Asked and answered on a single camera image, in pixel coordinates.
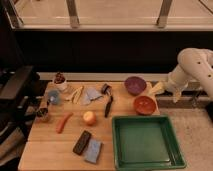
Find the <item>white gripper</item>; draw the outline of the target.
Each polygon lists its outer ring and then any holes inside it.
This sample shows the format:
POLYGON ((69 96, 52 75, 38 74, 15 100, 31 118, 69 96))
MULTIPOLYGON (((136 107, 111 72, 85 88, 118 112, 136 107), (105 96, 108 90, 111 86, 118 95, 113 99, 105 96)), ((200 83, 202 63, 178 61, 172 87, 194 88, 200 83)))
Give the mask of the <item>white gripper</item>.
MULTIPOLYGON (((177 103, 181 98, 181 92, 188 86, 188 80, 183 73, 170 72, 165 86, 167 91, 173 93, 173 102, 177 103)), ((152 87, 150 93, 152 95, 163 94, 165 92, 165 86, 163 82, 158 82, 152 87)))

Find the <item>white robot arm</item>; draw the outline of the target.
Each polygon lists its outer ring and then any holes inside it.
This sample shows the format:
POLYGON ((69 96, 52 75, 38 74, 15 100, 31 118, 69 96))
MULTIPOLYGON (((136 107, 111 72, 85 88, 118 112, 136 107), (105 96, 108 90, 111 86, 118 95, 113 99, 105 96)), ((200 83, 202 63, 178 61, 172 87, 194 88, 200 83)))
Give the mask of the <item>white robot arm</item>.
POLYGON ((191 79, 195 79, 213 101, 213 50, 186 48, 177 56, 177 66, 168 73, 165 81, 159 81, 148 92, 149 95, 173 94, 173 102, 181 98, 191 79))

